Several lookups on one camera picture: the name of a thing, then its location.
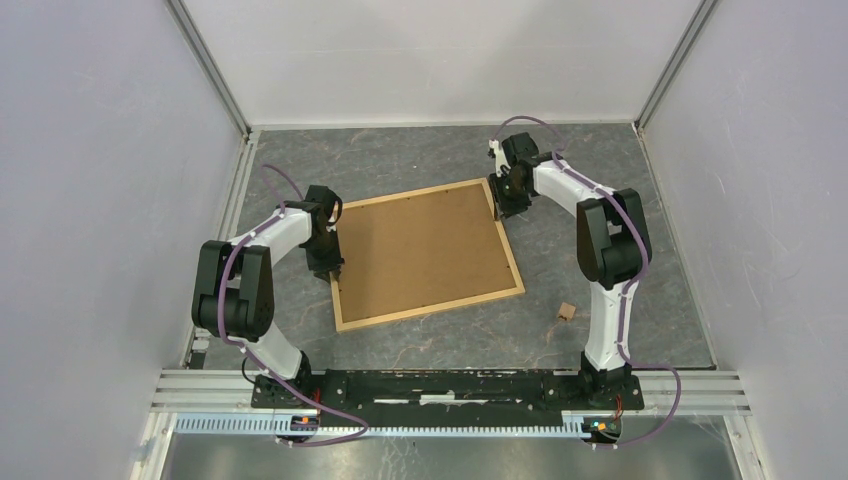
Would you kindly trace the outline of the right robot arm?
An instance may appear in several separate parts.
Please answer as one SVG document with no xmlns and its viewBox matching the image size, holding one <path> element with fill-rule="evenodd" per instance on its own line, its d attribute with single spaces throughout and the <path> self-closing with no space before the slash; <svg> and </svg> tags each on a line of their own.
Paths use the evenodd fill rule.
<svg viewBox="0 0 848 480">
<path fill-rule="evenodd" d="M 651 260 L 640 195 L 613 190 L 573 169 L 556 152 L 542 153 L 528 133 L 491 140 L 488 177 L 498 218 L 525 212 L 542 196 L 572 214 L 576 258 L 590 283 L 590 333 L 581 354 L 577 392 L 591 408 L 612 401 L 629 381 L 632 299 Z"/>
</svg>

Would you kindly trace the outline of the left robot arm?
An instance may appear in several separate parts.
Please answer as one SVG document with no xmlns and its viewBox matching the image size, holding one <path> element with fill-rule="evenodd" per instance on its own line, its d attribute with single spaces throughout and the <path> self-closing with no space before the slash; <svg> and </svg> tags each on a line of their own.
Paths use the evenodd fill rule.
<svg viewBox="0 0 848 480">
<path fill-rule="evenodd" d="M 311 185 L 300 201 L 287 201 L 263 223 L 227 241 L 200 249 L 192 298 L 193 324 L 238 348 L 290 407 L 314 394 L 309 359 L 274 323 L 273 267 L 290 251 L 305 252 L 318 279 L 336 279 L 344 265 L 336 223 L 343 201 L 326 186 Z"/>
</svg>

